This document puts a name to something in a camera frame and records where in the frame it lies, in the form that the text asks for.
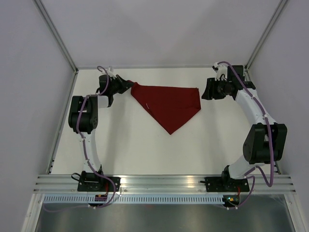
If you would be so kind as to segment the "dark red cloth napkin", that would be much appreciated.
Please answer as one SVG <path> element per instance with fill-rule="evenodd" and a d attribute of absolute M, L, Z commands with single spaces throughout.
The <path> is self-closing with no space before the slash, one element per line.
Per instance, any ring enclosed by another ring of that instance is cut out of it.
<path fill-rule="evenodd" d="M 201 110 L 198 88 L 143 86 L 134 83 L 131 96 L 170 135 Z"/>

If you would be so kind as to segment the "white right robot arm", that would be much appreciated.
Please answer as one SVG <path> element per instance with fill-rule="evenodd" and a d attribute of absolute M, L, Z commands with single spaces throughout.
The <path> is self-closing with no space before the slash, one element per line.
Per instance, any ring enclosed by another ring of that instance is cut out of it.
<path fill-rule="evenodd" d="M 216 76 L 208 78 L 203 100 L 222 100 L 231 96 L 243 110 L 251 125 L 242 147 L 242 156 L 227 165 L 219 178 L 214 178 L 215 189 L 233 191 L 247 185 L 250 173 L 258 169 L 268 187 L 273 186 L 275 162 L 283 156 L 287 127 L 278 123 L 261 103 L 253 82 L 245 80 L 244 67 L 227 61 L 214 63 Z"/>

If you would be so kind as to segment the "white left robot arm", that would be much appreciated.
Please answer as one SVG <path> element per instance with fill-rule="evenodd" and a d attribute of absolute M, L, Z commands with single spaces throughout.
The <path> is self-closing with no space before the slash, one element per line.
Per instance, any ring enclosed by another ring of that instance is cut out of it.
<path fill-rule="evenodd" d="M 99 87 L 94 94 L 72 97 L 68 117 L 69 127 L 80 136 L 79 142 L 84 156 L 79 185 L 90 186 L 94 191 L 103 190 L 105 183 L 108 182 L 103 177 L 96 146 L 98 110 L 111 107 L 115 94 L 123 94 L 133 86 L 132 81 L 125 80 L 119 75 L 103 74 L 98 80 Z"/>

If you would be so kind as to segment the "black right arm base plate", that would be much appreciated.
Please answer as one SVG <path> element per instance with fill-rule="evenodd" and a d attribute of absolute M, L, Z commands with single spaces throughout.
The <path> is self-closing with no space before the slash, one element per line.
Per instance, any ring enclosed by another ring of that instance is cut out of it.
<path fill-rule="evenodd" d="M 200 181 L 206 187 L 206 192 L 249 192 L 250 187 L 247 179 L 228 179 L 222 177 L 205 177 Z"/>

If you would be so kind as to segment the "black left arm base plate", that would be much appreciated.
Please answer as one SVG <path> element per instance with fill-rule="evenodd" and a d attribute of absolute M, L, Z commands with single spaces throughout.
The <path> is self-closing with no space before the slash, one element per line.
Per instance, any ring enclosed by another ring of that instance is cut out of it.
<path fill-rule="evenodd" d="M 115 191 L 118 192 L 121 186 L 121 178 L 118 176 L 109 177 L 115 184 Z M 112 183 L 109 180 L 103 179 L 102 181 L 79 181 L 78 192 L 114 192 Z"/>

